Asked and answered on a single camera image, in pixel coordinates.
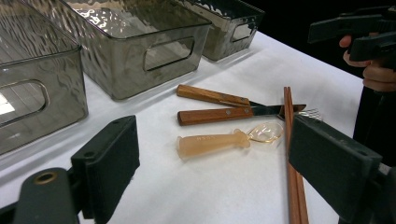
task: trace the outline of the brown wooden handle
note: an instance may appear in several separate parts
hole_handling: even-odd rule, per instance
[[[179,111],[177,119],[180,126],[225,121],[231,119],[248,119],[253,117],[250,107],[225,109]]]
[[[177,87],[177,95],[220,105],[250,106],[248,98],[225,94],[217,91],[204,90],[181,84]]]

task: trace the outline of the chopstick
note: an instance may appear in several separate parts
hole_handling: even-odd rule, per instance
[[[284,87],[285,123],[286,123],[286,150],[289,192],[290,224],[307,224],[308,213],[306,210],[303,177],[289,163],[291,128],[294,118],[293,102],[290,87]]]

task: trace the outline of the wooden handle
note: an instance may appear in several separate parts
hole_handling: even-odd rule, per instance
[[[179,137],[177,153],[181,159],[206,154],[228,147],[250,147],[245,133],[236,129],[232,134],[212,134]]]
[[[253,117],[250,107],[226,109],[179,111],[177,119],[180,126],[225,121],[231,119],[247,119]]]
[[[220,105],[250,106],[248,98],[181,84],[177,87],[177,95]]]

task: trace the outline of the handle cutout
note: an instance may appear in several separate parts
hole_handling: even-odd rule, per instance
[[[250,37],[254,28],[254,22],[238,25],[233,31],[233,37],[231,38],[231,41],[236,42],[238,40]]]
[[[0,87],[0,127],[43,110],[48,101],[44,85],[36,80]]]
[[[193,48],[193,37],[154,45],[145,52],[143,69],[145,71],[152,71],[189,58]]]

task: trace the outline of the human hand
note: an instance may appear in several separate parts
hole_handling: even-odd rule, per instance
[[[352,42],[351,35],[341,38],[341,48],[348,48]],[[355,67],[365,67],[363,70],[363,85],[374,91],[396,91],[396,73],[393,69],[383,67],[384,60],[371,60],[364,62],[353,62],[349,60],[350,55],[344,52],[344,61]]]

